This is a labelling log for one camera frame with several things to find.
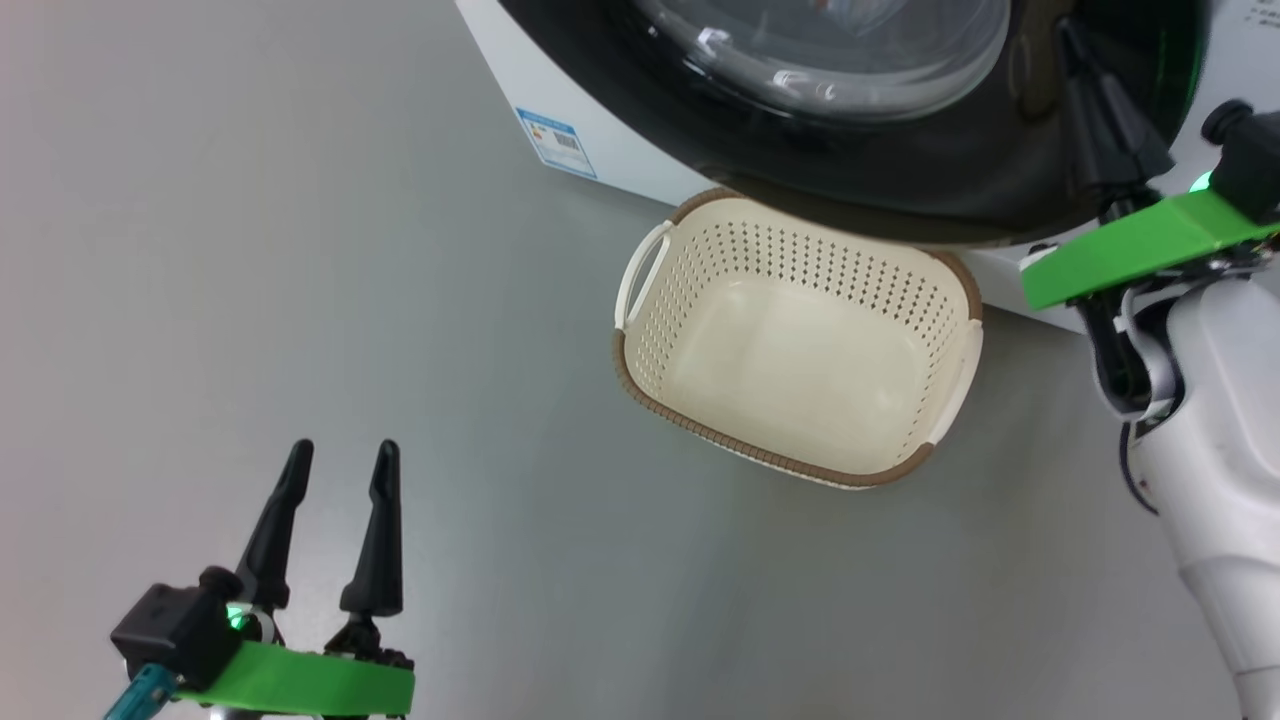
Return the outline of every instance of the laundry basket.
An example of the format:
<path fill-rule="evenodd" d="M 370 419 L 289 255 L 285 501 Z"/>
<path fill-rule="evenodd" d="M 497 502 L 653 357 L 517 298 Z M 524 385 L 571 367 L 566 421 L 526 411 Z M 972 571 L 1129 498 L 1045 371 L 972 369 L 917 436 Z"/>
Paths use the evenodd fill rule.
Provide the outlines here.
<path fill-rule="evenodd" d="M 916 469 L 951 427 L 982 301 L 952 255 L 713 190 L 636 249 L 614 328 L 618 378 L 645 407 L 756 462 L 861 489 Z"/>

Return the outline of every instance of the open round door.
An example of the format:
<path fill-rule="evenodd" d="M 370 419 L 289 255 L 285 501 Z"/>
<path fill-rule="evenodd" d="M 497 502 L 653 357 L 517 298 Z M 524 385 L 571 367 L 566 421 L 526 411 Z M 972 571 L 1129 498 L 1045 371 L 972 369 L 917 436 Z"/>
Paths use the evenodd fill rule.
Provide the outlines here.
<path fill-rule="evenodd" d="M 884 240 L 1079 225 L 1053 42 L 1070 15 L 1166 142 L 1204 0 L 502 0 L 586 92 L 707 177 Z"/>

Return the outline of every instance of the floor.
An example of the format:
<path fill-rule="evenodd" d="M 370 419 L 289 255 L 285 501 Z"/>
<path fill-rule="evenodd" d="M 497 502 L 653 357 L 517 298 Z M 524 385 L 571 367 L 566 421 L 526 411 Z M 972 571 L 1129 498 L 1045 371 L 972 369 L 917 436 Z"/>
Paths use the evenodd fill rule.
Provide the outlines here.
<path fill-rule="evenodd" d="M 100 716 L 114 623 L 234 564 L 303 436 L 284 632 L 340 625 L 396 438 L 416 717 L 1235 712 L 1079 337 L 992 311 L 936 456 L 861 495 L 628 400 L 667 209 L 543 168 L 449 3 L 6 3 L 0 168 L 10 716 Z"/>

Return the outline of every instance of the green led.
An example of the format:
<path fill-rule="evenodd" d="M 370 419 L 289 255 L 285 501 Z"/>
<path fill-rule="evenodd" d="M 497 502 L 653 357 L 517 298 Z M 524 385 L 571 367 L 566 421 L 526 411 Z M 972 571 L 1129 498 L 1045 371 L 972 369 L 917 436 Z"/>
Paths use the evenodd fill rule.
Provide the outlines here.
<path fill-rule="evenodd" d="M 1199 192 L 1202 190 L 1208 190 L 1208 179 L 1211 177 L 1213 177 L 1213 170 L 1204 173 L 1203 176 L 1199 177 L 1199 179 L 1193 182 L 1192 188 L 1188 192 Z"/>
<path fill-rule="evenodd" d="M 241 630 L 244 624 L 248 623 L 248 618 L 244 616 L 244 611 L 239 607 L 227 606 L 227 621 L 232 624 L 232 628 Z"/>

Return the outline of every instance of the green bracket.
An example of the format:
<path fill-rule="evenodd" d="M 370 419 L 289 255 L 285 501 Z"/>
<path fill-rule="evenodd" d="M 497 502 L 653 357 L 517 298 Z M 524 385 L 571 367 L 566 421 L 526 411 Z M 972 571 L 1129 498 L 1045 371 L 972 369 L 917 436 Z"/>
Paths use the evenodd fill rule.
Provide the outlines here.
<path fill-rule="evenodd" d="M 1212 190 L 1166 197 L 1041 258 L 1023 291 L 1044 310 L 1274 233 L 1280 223 L 1256 225 Z"/>
<path fill-rule="evenodd" d="M 408 715 L 413 673 L 246 641 L 214 687 L 177 697 L 270 715 Z"/>

